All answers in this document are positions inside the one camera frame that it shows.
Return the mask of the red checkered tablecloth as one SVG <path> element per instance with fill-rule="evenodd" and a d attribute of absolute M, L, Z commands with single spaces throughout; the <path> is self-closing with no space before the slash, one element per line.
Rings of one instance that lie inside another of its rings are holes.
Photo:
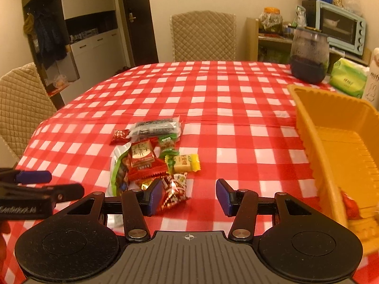
<path fill-rule="evenodd" d="M 110 177 L 113 130 L 146 119 L 179 116 L 181 153 L 197 153 L 201 170 L 189 176 L 186 205 L 153 219 L 155 227 L 204 231 L 200 244 L 182 234 L 161 234 L 135 245 L 103 283 L 262 283 L 268 274 L 247 248 L 226 244 L 215 194 L 218 178 L 262 194 L 284 189 L 313 193 L 308 159 L 295 131 L 295 107 L 284 65 L 174 63 L 138 67 L 90 89 L 40 126 L 22 169 L 46 169 L 56 182 L 102 190 Z"/>

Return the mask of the small red candy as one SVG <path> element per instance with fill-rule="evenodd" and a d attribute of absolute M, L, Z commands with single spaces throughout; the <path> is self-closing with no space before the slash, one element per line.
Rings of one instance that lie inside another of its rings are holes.
<path fill-rule="evenodd" d="M 124 145 L 130 142 L 131 138 L 129 137 L 129 133 L 129 129 L 115 129 L 110 145 Z"/>

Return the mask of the white cabinet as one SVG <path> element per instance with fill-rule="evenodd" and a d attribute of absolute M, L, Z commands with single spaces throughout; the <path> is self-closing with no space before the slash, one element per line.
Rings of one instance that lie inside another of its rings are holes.
<path fill-rule="evenodd" d="M 24 34 L 57 108 L 126 69 L 117 0 L 22 0 Z"/>

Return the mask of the light blue toaster oven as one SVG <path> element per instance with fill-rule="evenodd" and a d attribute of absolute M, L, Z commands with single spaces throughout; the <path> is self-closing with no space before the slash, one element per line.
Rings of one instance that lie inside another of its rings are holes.
<path fill-rule="evenodd" d="M 362 56 L 366 21 L 345 9 L 316 0 L 315 28 L 327 34 L 329 44 Z"/>

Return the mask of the black seaweed snack pack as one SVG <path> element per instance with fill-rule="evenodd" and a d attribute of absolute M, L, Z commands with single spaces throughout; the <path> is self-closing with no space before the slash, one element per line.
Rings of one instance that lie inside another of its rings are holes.
<path fill-rule="evenodd" d="M 127 138 L 131 140 L 140 140 L 150 137 L 159 137 L 163 135 L 175 134 L 180 137 L 182 132 L 179 117 L 170 117 L 165 119 L 148 120 L 136 122 L 131 129 Z"/>

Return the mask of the large red snack packet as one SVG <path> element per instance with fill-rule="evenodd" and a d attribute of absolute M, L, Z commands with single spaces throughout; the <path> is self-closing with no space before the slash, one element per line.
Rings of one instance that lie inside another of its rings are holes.
<path fill-rule="evenodd" d="M 167 173 L 166 162 L 155 154 L 157 138 L 146 138 L 131 145 L 131 168 L 128 181 L 142 180 Z"/>

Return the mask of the green candy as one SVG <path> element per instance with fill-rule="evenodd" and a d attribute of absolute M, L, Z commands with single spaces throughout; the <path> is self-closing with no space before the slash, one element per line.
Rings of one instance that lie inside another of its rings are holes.
<path fill-rule="evenodd" d="M 176 149 L 177 142 L 177 134 L 171 133 L 167 135 L 163 135 L 159 137 L 159 157 L 160 159 L 164 159 L 168 156 L 177 156 L 179 155 L 179 151 Z"/>

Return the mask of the white miffy bottle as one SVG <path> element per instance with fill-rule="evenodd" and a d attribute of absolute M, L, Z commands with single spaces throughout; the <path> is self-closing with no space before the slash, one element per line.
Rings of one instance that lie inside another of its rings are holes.
<path fill-rule="evenodd" d="M 372 52 L 369 72 L 365 83 L 362 99 L 368 101 L 375 109 L 379 106 L 379 66 L 378 66 L 379 48 Z"/>

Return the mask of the red gold candy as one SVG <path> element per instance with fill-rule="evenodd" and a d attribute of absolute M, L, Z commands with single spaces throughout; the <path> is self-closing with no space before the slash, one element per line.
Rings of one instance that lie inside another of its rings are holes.
<path fill-rule="evenodd" d="M 145 191 L 155 180 L 161 181 L 161 198 L 155 207 L 155 213 L 170 209 L 188 199 L 187 190 L 188 173 L 162 174 L 137 180 L 136 185 Z"/>

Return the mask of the dark door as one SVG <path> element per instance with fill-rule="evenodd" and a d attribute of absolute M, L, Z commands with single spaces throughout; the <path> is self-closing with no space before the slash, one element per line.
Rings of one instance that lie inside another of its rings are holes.
<path fill-rule="evenodd" d="M 150 0 L 123 0 L 135 66 L 158 63 Z"/>

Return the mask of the quilted beige chair left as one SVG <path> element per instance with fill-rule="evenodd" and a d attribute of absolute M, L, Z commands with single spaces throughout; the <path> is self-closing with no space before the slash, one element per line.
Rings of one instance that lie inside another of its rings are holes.
<path fill-rule="evenodd" d="M 33 62 L 1 77 L 1 138 L 18 159 L 39 124 L 56 112 Z"/>

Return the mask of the yellow cake snack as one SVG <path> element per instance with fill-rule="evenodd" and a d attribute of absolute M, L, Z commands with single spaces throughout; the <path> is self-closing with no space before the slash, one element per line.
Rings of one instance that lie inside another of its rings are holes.
<path fill-rule="evenodd" d="M 198 154 L 189 155 L 166 155 L 164 161 L 169 174 L 183 174 L 201 170 Z"/>

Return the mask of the wooden shelf unit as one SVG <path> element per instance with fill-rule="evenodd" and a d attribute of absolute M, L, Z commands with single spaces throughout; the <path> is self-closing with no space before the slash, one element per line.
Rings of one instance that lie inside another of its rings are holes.
<path fill-rule="evenodd" d="M 246 18 L 245 21 L 245 59 L 248 61 L 258 61 L 259 48 L 273 49 L 284 53 L 290 53 L 292 40 L 279 35 L 266 35 L 259 33 L 259 21 L 255 18 Z M 352 60 L 364 66 L 368 66 L 371 61 L 372 51 L 364 48 L 362 56 L 340 51 L 337 48 L 329 48 L 330 61 L 333 63 L 341 57 Z"/>

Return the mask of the orange lid jar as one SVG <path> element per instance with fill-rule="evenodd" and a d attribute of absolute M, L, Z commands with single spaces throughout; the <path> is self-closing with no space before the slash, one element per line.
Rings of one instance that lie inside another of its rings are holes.
<path fill-rule="evenodd" d="M 261 33 L 278 34 L 282 33 L 283 18 L 280 9 L 265 7 L 259 18 L 259 30 Z"/>

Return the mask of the white green snack bag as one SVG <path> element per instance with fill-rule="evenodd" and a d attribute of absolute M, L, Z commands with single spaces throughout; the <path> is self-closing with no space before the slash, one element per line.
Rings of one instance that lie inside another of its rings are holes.
<path fill-rule="evenodd" d="M 128 167 L 123 163 L 123 160 L 128 157 L 130 148 L 130 142 L 114 148 L 110 162 L 110 182 L 108 186 L 108 195 L 110 196 L 120 196 L 128 187 Z"/>

